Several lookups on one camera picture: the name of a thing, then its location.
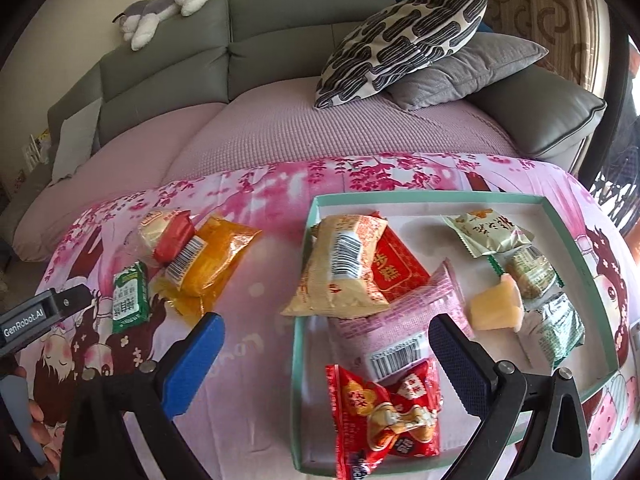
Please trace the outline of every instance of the patterned curtain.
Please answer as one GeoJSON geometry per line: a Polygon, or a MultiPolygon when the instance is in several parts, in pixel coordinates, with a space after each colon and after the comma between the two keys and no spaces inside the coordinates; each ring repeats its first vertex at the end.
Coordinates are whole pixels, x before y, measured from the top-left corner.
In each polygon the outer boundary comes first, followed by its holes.
{"type": "Polygon", "coordinates": [[[593,91],[600,43],[596,0],[489,0],[484,20],[494,32],[545,46],[549,54],[538,64],[593,91]]]}

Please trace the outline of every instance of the black and white pillow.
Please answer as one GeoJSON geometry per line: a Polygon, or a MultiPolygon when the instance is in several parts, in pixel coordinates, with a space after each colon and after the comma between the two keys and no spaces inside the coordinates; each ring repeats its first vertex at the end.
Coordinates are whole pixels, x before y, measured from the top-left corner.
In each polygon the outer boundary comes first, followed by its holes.
{"type": "Polygon", "coordinates": [[[316,108],[380,92],[403,75],[462,48],[482,21],[487,0],[403,0],[371,16],[327,61],[316,108]]]}

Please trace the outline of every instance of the mint green box rim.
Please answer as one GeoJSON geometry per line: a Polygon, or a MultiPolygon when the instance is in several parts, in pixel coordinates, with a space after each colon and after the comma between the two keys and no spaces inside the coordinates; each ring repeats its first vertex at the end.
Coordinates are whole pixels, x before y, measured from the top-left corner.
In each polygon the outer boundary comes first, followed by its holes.
{"type": "MultiPolygon", "coordinates": [[[[602,298],[596,287],[591,271],[587,263],[582,257],[580,249],[575,244],[571,233],[564,225],[560,215],[544,196],[527,195],[520,193],[501,193],[491,191],[368,191],[354,193],[336,193],[318,195],[314,198],[309,215],[306,219],[305,239],[303,247],[303,265],[311,252],[311,235],[309,229],[316,224],[318,217],[318,209],[324,206],[335,205],[368,205],[383,203],[416,203],[416,202],[432,202],[432,203],[502,203],[502,204],[540,204],[543,210],[551,220],[556,231],[562,238],[576,269],[582,276],[587,297],[591,300],[594,318],[598,324],[602,346],[604,348],[605,359],[609,368],[608,373],[590,390],[580,394],[580,400],[584,402],[597,393],[604,384],[618,370],[618,356],[613,341],[613,336],[609,328],[609,320],[605,312],[602,298]]],[[[302,410],[302,375],[304,366],[304,340],[306,331],[306,317],[297,317],[294,323],[293,337],[293,356],[291,364],[291,400],[290,400],[290,438],[291,438],[291,457],[296,470],[301,473],[316,476],[335,476],[334,471],[327,471],[322,467],[305,466],[302,464],[302,446],[300,443],[300,415],[302,410]]],[[[524,431],[514,431],[509,439],[509,444],[519,442],[524,437],[524,431]]],[[[386,474],[401,474],[409,472],[428,471],[439,467],[449,466],[453,463],[455,457],[442,455],[423,460],[407,461],[406,466],[398,466],[393,472],[386,474]]]]}

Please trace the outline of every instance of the pink snack packet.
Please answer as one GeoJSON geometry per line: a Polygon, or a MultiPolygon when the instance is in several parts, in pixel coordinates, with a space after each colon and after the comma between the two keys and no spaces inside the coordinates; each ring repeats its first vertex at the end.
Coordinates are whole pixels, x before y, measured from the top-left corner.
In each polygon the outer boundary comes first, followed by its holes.
{"type": "Polygon", "coordinates": [[[329,318],[334,353],[344,367],[369,381],[383,381],[431,354],[429,323],[449,314],[473,337],[465,301],[449,260],[420,286],[390,304],[388,310],[358,319],[329,318]]]}

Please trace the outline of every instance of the pale green snack packet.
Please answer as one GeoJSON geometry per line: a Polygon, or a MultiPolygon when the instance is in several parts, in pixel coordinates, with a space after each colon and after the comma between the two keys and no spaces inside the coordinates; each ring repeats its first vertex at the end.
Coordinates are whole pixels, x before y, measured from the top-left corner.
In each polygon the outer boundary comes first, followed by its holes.
{"type": "Polygon", "coordinates": [[[146,265],[136,262],[113,277],[113,333],[144,323],[148,317],[146,265]]]}
{"type": "Polygon", "coordinates": [[[536,371],[553,372],[584,343],[584,325],[564,292],[524,315],[518,338],[536,371]]]}
{"type": "Polygon", "coordinates": [[[445,224],[460,237],[474,258],[503,253],[530,244],[534,236],[493,209],[443,216],[445,224]]]}

